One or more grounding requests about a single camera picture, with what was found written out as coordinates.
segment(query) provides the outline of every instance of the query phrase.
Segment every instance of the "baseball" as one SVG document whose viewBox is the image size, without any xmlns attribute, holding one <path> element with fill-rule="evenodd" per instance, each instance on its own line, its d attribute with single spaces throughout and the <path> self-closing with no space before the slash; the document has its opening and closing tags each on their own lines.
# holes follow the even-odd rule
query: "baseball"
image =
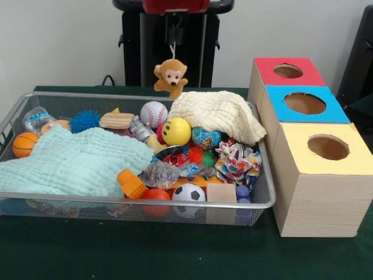
<svg viewBox="0 0 373 280">
<path fill-rule="evenodd" d="M 144 124 L 149 124 L 151 128 L 157 128 L 167 120 L 168 111 L 165 105 L 157 101 L 146 103 L 140 112 L 140 119 Z"/>
</svg>

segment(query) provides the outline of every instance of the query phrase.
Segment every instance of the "white wall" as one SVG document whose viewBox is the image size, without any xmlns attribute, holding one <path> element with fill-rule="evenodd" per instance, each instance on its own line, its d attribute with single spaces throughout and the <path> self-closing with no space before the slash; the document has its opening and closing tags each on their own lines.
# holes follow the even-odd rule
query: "white wall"
<svg viewBox="0 0 373 280">
<path fill-rule="evenodd" d="M 336 91 L 369 0 L 236 0 L 221 15 L 213 86 L 247 87 L 254 56 L 310 57 Z M 0 118 L 35 85 L 124 84 L 110 0 L 0 0 Z"/>
</svg>

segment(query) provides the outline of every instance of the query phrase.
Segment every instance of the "table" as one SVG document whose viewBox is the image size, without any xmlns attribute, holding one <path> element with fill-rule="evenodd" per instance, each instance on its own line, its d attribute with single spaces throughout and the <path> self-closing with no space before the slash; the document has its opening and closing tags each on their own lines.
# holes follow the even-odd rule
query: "table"
<svg viewBox="0 0 373 280">
<path fill-rule="evenodd" d="M 373 279 L 373 207 L 353 239 L 281 238 L 271 209 L 253 227 L 2 216 L 0 249 L 1 279 Z"/>
</svg>

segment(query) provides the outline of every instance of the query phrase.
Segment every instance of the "yellow smiley ball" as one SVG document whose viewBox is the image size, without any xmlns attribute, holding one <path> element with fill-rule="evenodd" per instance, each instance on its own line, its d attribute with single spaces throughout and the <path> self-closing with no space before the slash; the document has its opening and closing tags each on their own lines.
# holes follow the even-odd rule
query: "yellow smiley ball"
<svg viewBox="0 0 373 280">
<path fill-rule="evenodd" d="M 170 146 L 185 145 L 192 136 L 192 128 L 183 118 L 167 120 L 162 128 L 163 140 Z"/>
</svg>

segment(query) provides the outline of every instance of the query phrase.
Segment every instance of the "light green blanket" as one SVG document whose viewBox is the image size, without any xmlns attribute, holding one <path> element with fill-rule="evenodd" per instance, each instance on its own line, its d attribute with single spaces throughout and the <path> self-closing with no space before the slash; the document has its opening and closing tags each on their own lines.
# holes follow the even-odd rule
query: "light green blanket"
<svg viewBox="0 0 373 280">
<path fill-rule="evenodd" d="M 29 157 L 0 163 L 0 191 L 123 197 L 117 174 L 140 174 L 153 153 L 135 138 L 102 128 L 72 134 L 56 125 Z"/>
</svg>

